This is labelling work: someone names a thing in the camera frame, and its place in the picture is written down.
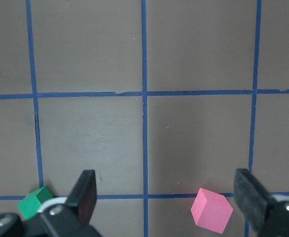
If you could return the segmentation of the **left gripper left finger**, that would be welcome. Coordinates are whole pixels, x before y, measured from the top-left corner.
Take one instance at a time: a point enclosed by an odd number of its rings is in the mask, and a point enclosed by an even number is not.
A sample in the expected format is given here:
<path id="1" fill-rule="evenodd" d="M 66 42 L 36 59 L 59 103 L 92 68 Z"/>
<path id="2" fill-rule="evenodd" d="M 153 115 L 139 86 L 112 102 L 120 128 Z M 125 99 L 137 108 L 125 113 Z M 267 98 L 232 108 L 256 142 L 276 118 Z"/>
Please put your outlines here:
<path id="1" fill-rule="evenodd" d="M 95 237 L 89 224 L 97 202 L 94 170 L 84 170 L 65 198 L 49 200 L 40 208 L 40 219 L 49 237 Z"/>

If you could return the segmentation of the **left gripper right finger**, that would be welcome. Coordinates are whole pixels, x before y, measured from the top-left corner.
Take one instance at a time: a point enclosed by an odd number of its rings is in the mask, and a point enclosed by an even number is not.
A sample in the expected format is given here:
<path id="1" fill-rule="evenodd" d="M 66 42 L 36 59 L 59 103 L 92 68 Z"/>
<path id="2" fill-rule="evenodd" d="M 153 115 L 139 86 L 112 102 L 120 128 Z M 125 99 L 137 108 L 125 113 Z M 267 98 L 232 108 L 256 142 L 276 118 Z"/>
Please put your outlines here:
<path id="1" fill-rule="evenodd" d="M 289 237 L 289 196 L 270 193 L 248 169 L 235 171 L 234 201 L 258 237 Z"/>

